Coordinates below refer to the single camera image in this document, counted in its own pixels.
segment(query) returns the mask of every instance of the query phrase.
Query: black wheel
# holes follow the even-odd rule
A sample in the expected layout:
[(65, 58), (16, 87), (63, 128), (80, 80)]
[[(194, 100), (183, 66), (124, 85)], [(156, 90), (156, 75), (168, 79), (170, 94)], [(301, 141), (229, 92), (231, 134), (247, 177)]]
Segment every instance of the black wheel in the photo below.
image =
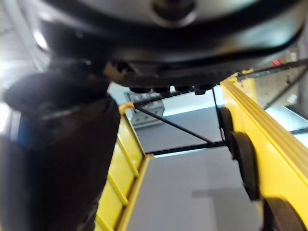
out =
[(231, 153), (238, 161), (243, 185), (250, 200), (259, 199), (259, 177), (256, 152), (249, 137), (242, 132), (231, 132)]
[(233, 122), (232, 122), (232, 116), (228, 108), (226, 107), (220, 107), (217, 111), (217, 117), (219, 126), (223, 129), (223, 133), (226, 140), (226, 145), (229, 148), (229, 151), (231, 151), (231, 132), (233, 132)]
[(300, 216), (287, 201), (265, 198), (262, 231), (307, 231)]

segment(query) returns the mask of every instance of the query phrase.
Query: yellow side rail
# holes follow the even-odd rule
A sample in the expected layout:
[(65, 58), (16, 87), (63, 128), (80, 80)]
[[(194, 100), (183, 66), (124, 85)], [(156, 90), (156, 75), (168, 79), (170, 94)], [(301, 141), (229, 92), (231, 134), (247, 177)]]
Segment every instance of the yellow side rail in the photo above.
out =
[(125, 231), (151, 156), (145, 156), (125, 111), (132, 103), (120, 106), (121, 121), (107, 182), (99, 201), (95, 231)]
[(221, 82), (234, 131), (250, 138), (257, 155), (263, 198), (286, 200), (308, 227), (308, 149), (232, 81)]

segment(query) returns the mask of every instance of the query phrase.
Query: gray surface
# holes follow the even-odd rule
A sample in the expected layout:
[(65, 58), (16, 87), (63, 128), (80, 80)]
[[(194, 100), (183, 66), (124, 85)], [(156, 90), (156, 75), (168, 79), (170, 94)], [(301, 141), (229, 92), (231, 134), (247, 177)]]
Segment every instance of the gray surface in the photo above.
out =
[[(165, 118), (211, 140), (221, 140), (215, 107)], [(146, 152), (204, 143), (203, 140), (165, 123), (136, 129), (136, 132)]]
[(150, 161), (128, 231), (257, 231), (256, 207), (225, 147)]

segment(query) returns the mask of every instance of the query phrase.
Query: yellow beam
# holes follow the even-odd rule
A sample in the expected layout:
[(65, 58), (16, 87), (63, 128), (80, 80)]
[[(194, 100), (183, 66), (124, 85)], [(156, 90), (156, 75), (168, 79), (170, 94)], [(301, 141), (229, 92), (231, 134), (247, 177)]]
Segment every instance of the yellow beam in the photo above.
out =
[(119, 112), (121, 115), (124, 115), (127, 109), (134, 109), (134, 108), (135, 106), (133, 102), (128, 102), (119, 106)]
[(130, 132), (131, 132), (132, 136), (134, 137), (134, 139), (135, 139), (135, 141), (136, 141), (136, 143), (137, 143), (137, 146), (138, 146), (139, 150), (141, 151), (142, 155), (145, 156), (145, 152), (144, 152), (143, 147), (142, 147), (142, 145), (141, 145), (141, 143), (140, 143), (140, 140), (139, 140), (139, 138), (138, 138), (138, 136), (137, 136), (137, 134), (136, 134), (136, 131), (135, 131), (135, 129), (133, 128), (133, 126), (132, 126), (130, 120), (127, 118), (126, 114), (123, 114), (123, 115), (122, 115), (122, 119), (124, 119), (124, 120), (126, 121), (126, 123), (129, 125), (128, 127), (129, 127), (129, 129), (130, 129)]
[(288, 201), (308, 227), (308, 149), (230, 81), (221, 86), (234, 131), (255, 148), (262, 196)]
[(104, 230), (104, 231), (114, 231), (114, 229), (100, 216), (96, 215), (96, 223)]
[(116, 142), (118, 143), (118, 145), (119, 145), (119, 147), (120, 147), (124, 157), (126, 158), (126, 161), (127, 161), (128, 165), (129, 165), (131, 171), (133, 172), (134, 176), (138, 177), (138, 175), (139, 175), (138, 170), (135, 168), (135, 166), (134, 166), (131, 158), (129, 157), (128, 153), (126, 152), (126, 150), (125, 150), (121, 140), (118, 138)]
[(128, 204), (128, 200), (127, 200), (126, 196), (121, 192), (121, 190), (116, 185), (114, 179), (112, 178), (112, 176), (110, 174), (108, 174), (107, 180), (110, 183), (110, 185), (113, 188), (113, 190), (115, 191), (115, 193), (118, 196), (119, 200), (121, 201), (122, 205), (127, 205)]
[(139, 194), (139, 191), (140, 191), (140, 188), (141, 188), (141, 185), (142, 185), (145, 173), (146, 173), (146, 169), (147, 169), (149, 162), (152, 158), (154, 158), (153, 155), (147, 155), (143, 164), (142, 164), (142, 166), (141, 166), (141, 168), (140, 168), (139, 177), (136, 179), (134, 187), (131, 191), (131, 195), (130, 195), (130, 198), (129, 198), (129, 201), (128, 201), (128, 205), (126, 206), (126, 208), (124, 210), (124, 213), (123, 213), (123, 216), (120, 220), (117, 231), (126, 231), (126, 229), (128, 227), (128, 224), (129, 224), (132, 212), (134, 210), (134, 207), (135, 207), (135, 204), (136, 204), (136, 201), (137, 201), (137, 198), (138, 198), (138, 194)]

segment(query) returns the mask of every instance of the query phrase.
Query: dark object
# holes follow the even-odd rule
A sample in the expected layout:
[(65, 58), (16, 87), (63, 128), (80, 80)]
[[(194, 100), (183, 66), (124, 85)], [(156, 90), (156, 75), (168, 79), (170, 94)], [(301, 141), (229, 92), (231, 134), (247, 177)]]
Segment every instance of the dark object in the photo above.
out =
[(156, 93), (160, 93), (160, 95), (164, 98), (168, 98), (170, 96), (170, 86), (163, 88), (153, 88), (153, 91)]
[(156, 114), (154, 114), (154, 113), (151, 113), (151, 112), (149, 112), (149, 111), (147, 111), (147, 110), (145, 110), (145, 109), (143, 109), (143, 108), (141, 108), (141, 107), (135, 106), (135, 109), (137, 109), (137, 110), (139, 110), (139, 111), (141, 111), (141, 112), (143, 112), (143, 113), (145, 113), (145, 114), (147, 114), (147, 115), (149, 115), (149, 116), (152, 116), (152, 117), (154, 117), (154, 118), (156, 118), (156, 119), (159, 119), (159, 120), (165, 122), (166, 124), (169, 124), (169, 125), (171, 125), (171, 126), (177, 128), (177, 129), (180, 129), (181, 131), (184, 131), (184, 132), (186, 132), (186, 133), (188, 133), (188, 134), (191, 134), (191, 135), (193, 135), (193, 136), (195, 136), (195, 137), (197, 137), (197, 138), (199, 138), (199, 139), (201, 139), (201, 140), (203, 140), (203, 141), (206, 141), (206, 142), (211, 143), (211, 144), (214, 143), (214, 142), (212, 142), (211, 140), (209, 140), (209, 139), (207, 139), (207, 138), (205, 138), (205, 137), (203, 137), (203, 136), (201, 136), (201, 135), (199, 135), (199, 134), (197, 134), (197, 133), (194, 133), (194, 132), (192, 132), (192, 131), (190, 131), (190, 130), (188, 130), (188, 129), (186, 129), (186, 128), (183, 128), (182, 126), (177, 125), (177, 124), (175, 124), (175, 123), (173, 123), (173, 122), (171, 122), (171, 121), (169, 121), (169, 120), (167, 120), (167, 119), (165, 119), (165, 118), (162, 118), (162, 117), (160, 117), (160, 116), (158, 116), (158, 115), (156, 115)]
[(259, 199), (257, 157), (249, 137), (242, 132), (231, 133), (231, 153), (238, 161), (244, 188), (252, 201)]
[(154, 0), (153, 20), (162, 27), (186, 26), (196, 19), (194, 0)]
[(195, 95), (204, 95), (207, 90), (210, 90), (212, 85), (197, 85), (194, 87)]
[(213, 98), (214, 98), (214, 103), (215, 103), (216, 115), (217, 115), (217, 119), (218, 119), (220, 137), (221, 137), (221, 140), (223, 141), (222, 132), (221, 132), (221, 126), (220, 126), (220, 122), (219, 122), (219, 116), (218, 116), (218, 113), (219, 113), (219, 112), (218, 112), (218, 107), (217, 107), (217, 102), (216, 102), (216, 96), (215, 96), (214, 87), (212, 87), (212, 93), (213, 93)]
[(301, 59), (295, 62), (290, 62), (290, 63), (286, 63), (286, 64), (281, 64), (279, 66), (271, 66), (271, 67), (266, 67), (263, 69), (259, 69), (259, 70), (255, 70), (251, 73), (246, 73), (246, 74), (242, 74), (242, 73), (238, 73), (238, 77), (237, 80), (241, 81), (243, 79), (246, 78), (262, 78), (268, 75), (272, 75), (275, 73), (278, 73), (280, 71), (285, 71), (285, 70), (289, 70), (291, 68), (296, 68), (296, 67), (300, 67), (303, 65), (308, 65), (308, 59)]
[(13, 111), (1, 134), (2, 228), (93, 228), (120, 122), (116, 102), (52, 74), (22, 79), (4, 99)]
[(162, 154), (184, 152), (184, 151), (197, 150), (197, 149), (203, 149), (203, 148), (217, 148), (217, 147), (222, 147), (225, 145), (226, 144), (224, 141), (218, 141), (214, 143), (203, 143), (203, 144), (189, 145), (189, 146), (183, 146), (183, 147), (177, 147), (177, 148), (163, 149), (159, 151), (148, 152), (146, 154), (162, 155)]
[(290, 131), (293, 135), (308, 133), (308, 128), (300, 128), (297, 130)]
[(233, 122), (231, 113), (228, 108), (219, 107), (217, 108), (217, 117), (218, 117), (219, 127), (223, 129), (226, 145), (229, 151), (231, 152), (231, 146), (232, 146), (231, 132), (233, 132)]
[(282, 97), (289, 89), (291, 89), (295, 83), (297, 83), (298, 81), (300, 81), (303, 77), (306, 76), (306, 73), (308, 71), (308, 67), (305, 67), (298, 75), (298, 77), (296, 77), (287, 87), (285, 87), (282, 91), (280, 91), (270, 102), (268, 102), (265, 107), (264, 110), (268, 109), (269, 107), (271, 107), (277, 100), (280, 99), (280, 97)]
[(290, 203), (281, 198), (264, 198), (262, 231), (307, 231)]
[[(307, 11), (305, 0), (24, 5), (37, 41), (56, 59), (115, 60), (122, 77), (110, 78), (134, 88), (217, 84), (229, 73), (274, 59), (298, 39)], [(157, 18), (172, 28), (159, 26)]]
[(175, 86), (174, 89), (181, 93), (187, 93), (190, 91), (191, 87), (190, 86)]
[(134, 102), (134, 105), (135, 105), (135, 107), (141, 107), (141, 106), (145, 106), (145, 105), (152, 103), (152, 102), (155, 102), (155, 101), (159, 101), (159, 100), (183, 95), (183, 94), (186, 94), (186, 93), (189, 93), (189, 92), (175, 91), (175, 92), (171, 92), (168, 96), (159, 95), (159, 96), (155, 96), (155, 97), (152, 97), (150, 99), (147, 99), (147, 100), (141, 100), (141, 101)]
[(151, 88), (129, 88), (129, 89), (136, 94), (144, 94), (144, 93), (149, 93), (151, 91)]

